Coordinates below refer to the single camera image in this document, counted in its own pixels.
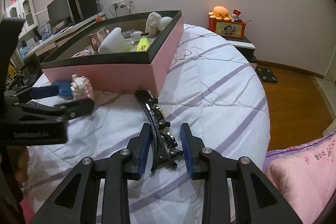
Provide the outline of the clear glass bottle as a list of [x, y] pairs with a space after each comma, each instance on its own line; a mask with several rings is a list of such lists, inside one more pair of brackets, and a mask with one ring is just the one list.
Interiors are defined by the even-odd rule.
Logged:
[[126, 42], [130, 45], [134, 45], [135, 43], [139, 42], [142, 37], [149, 35], [148, 32], [142, 32], [139, 30], [122, 31], [121, 34]]

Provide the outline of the black hair clip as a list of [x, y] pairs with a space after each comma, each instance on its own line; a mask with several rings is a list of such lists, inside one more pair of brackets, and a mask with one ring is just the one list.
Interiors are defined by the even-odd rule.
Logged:
[[141, 105], [151, 127], [153, 164], [151, 171], [155, 172], [162, 163], [168, 163], [172, 168], [177, 166], [175, 158], [183, 155], [178, 149], [178, 143], [173, 134], [170, 133], [170, 122], [158, 105], [158, 98], [152, 96], [149, 90], [137, 90], [134, 93], [138, 103]]

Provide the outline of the white astronaut figurine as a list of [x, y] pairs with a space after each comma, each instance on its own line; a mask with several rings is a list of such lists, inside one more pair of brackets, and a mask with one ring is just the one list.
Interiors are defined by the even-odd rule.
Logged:
[[162, 32], [172, 20], [169, 16], [162, 17], [157, 12], [151, 12], [146, 20], [145, 32], [149, 36], [155, 36], [158, 31]]

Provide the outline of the pink white block toy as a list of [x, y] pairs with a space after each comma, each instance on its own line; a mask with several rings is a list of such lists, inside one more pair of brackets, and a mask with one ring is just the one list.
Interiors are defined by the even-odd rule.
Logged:
[[94, 92], [90, 80], [85, 76], [79, 77], [77, 74], [72, 75], [71, 92], [74, 100], [89, 98], [95, 100]]

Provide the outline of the blue flat object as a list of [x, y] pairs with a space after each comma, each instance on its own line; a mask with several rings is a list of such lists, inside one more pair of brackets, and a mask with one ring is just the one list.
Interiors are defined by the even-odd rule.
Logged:
[[51, 84], [52, 86], [57, 86], [59, 88], [58, 94], [64, 97], [71, 97], [71, 83], [65, 81], [55, 81]]

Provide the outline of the white desk with drawers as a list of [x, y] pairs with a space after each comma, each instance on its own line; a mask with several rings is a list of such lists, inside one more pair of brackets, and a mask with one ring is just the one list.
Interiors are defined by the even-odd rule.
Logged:
[[96, 22], [96, 18], [98, 17], [102, 17], [104, 19], [106, 18], [106, 15], [104, 12], [100, 12], [98, 15], [94, 15], [74, 26], [67, 27], [57, 34], [51, 35], [45, 40], [39, 40], [39, 42], [35, 43], [29, 50], [19, 51], [19, 57], [22, 60], [25, 60], [32, 55], [40, 56], [42, 53], [60, 47], [68, 39], [72, 38], [72, 36], [74, 36], [78, 31], [81, 31], [83, 28], [87, 28], [94, 24]]

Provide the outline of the pink toy in box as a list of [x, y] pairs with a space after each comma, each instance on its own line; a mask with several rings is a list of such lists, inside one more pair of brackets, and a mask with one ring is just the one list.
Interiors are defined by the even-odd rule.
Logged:
[[90, 55], [92, 55], [92, 52], [91, 52], [90, 50], [88, 50], [88, 49], [85, 49], [85, 50], [83, 50], [83, 51], [80, 51], [80, 52], [78, 52], [78, 53], [75, 53], [75, 54], [72, 56], [72, 58], [74, 58], [74, 57], [83, 57], [83, 56], [90, 56]]

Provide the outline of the rose gold cup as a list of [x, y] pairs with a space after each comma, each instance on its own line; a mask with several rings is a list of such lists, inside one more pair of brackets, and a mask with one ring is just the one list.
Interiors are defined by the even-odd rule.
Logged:
[[91, 32], [88, 34], [88, 38], [91, 42], [91, 47], [95, 53], [98, 53], [98, 49], [101, 46], [104, 39], [108, 36], [109, 30], [107, 30], [105, 27], [98, 28], [94, 30], [94, 32]]

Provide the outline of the black computer monitor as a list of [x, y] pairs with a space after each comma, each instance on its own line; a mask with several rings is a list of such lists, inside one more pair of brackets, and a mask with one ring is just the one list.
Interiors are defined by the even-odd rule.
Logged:
[[51, 28], [56, 27], [60, 23], [64, 25], [70, 24], [71, 15], [67, 0], [53, 0], [47, 6], [47, 11]]

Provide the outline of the white glass door cabinet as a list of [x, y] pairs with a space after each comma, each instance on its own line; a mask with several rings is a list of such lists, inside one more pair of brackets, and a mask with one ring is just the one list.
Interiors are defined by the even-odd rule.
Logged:
[[29, 32], [38, 26], [33, 0], [19, 0], [13, 3], [6, 8], [6, 15], [11, 18], [25, 19], [26, 21], [23, 27], [25, 32]]

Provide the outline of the yellow highlighter pen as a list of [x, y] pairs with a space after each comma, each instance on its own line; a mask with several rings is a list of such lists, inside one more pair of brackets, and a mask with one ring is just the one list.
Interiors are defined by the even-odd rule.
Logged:
[[148, 38], [143, 37], [138, 42], [137, 47], [136, 47], [136, 51], [137, 52], [146, 52], [147, 49], [149, 48], [149, 46], [150, 46], [150, 42], [149, 42]]

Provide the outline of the black computer tower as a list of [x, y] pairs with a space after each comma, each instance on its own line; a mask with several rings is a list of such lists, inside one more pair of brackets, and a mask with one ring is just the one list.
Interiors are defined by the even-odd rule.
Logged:
[[78, 24], [98, 14], [96, 0], [66, 0], [72, 23]]

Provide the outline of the black floor scale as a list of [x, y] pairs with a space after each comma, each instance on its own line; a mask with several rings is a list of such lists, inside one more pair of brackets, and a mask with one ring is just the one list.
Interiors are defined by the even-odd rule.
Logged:
[[256, 67], [255, 71], [262, 82], [278, 83], [274, 73], [269, 68]]

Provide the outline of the orange octopus plush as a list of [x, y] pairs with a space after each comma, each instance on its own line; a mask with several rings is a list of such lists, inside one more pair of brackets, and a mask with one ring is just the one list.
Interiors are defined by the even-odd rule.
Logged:
[[216, 19], [217, 21], [232, 21], [229, 11], [223, 6], [215, 6], [212, 11], [209, 12], [210, 19]]

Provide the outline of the white wall power strip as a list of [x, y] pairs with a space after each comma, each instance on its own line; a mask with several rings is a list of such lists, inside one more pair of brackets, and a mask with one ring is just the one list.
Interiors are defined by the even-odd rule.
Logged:
[[112, 3], [112, 7], [116, 8], [116, 9], [133, 9], [133, 5], [134, 5], [134, 0], [122, 0], [122, 1], [117, 1], [117, 2], [113, 2]]

